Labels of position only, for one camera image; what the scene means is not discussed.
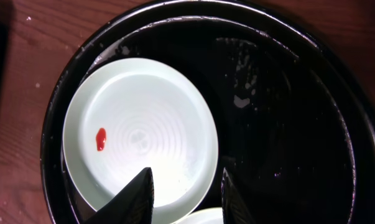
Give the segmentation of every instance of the partial white plate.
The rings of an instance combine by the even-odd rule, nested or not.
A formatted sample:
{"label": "partial white plate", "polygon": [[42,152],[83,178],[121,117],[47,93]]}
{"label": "partial white plate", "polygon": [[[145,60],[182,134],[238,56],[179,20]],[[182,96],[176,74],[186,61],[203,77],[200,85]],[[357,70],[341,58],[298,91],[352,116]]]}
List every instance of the partial white plate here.
{"label": "partial white plate", "polygon": [[[104,150],[96,148],[106,130]],[[202,201],[218,160],[215,122],[181,73],[129,58],[93,72],[74,94],[63,127],[67,169],[99,210],[143,168],[154,178],[153,224],[174,223]]]}
{"label": "partial white plate", "polygon": [[207,208],[194,212],[178,224],[223,224],[222,208]]}

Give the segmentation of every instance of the wooden table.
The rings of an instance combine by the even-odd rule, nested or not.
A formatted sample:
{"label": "wooden table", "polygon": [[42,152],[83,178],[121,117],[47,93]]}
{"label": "wooden table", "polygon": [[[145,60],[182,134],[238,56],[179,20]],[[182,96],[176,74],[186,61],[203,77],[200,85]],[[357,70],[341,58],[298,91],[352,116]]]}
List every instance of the wooden table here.
{"label": "wooden table", "polygon": [[[0,223],[50,223],[42,193],[40,134],[64,66],[96,29],[146,0],[0,0],[9,26],[0,89]],[[270,0],[324,39],[375,105],[375,0]]]}

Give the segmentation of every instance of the black plate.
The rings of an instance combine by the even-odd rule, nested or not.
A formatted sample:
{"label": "black plate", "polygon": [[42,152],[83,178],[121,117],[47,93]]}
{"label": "black plate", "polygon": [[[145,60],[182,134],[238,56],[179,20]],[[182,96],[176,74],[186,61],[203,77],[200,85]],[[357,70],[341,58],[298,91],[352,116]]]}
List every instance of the black plate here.
{"label": "black plate", "polygon": [[[221,206],[227,167],[257,223],[375,223],[374,111],[334,54],[291,24],[241,2],[166,1],[93,34],[64,69],[45,117],[41,168],[52,221],[93,213],[61,155],[74,92],[100,66],[144,57],[184,74],[214,117],[218,171],[197,210]],[[104,49],[114,54],[96,60]]]}

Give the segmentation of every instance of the wet surface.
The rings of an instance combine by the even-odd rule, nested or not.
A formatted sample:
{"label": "wet surface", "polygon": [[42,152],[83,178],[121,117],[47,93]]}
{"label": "wet surface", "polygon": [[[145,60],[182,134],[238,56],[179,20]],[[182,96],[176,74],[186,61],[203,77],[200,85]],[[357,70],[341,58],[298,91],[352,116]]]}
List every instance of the wet surface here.
{"label": "wet surface", "polygon": [[[348,222],[354,169],[343,118],[321,80],[282,43],[227,21],[189,18],[151,25],[106,51],[91,72],[150,58],[180,71],[206,99],[220,156],[197,210],[221,206],[227,167],[257,223]],[[76,207],[81,217],[92,212]]]}

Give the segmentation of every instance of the red sauce drop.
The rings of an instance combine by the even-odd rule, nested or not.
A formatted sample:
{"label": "red sauce drop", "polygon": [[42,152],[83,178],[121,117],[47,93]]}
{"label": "red sauce drop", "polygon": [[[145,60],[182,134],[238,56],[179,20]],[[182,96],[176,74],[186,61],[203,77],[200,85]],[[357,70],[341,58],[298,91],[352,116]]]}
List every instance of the red sauce drop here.
{"label": "red sauce drop", "polygon": [[96,145],[98,147],[98,151],[102,151],[104,149],[104,144],[106,143],[106,140],[106,130],[104,128],[100,128],[96,135]]}

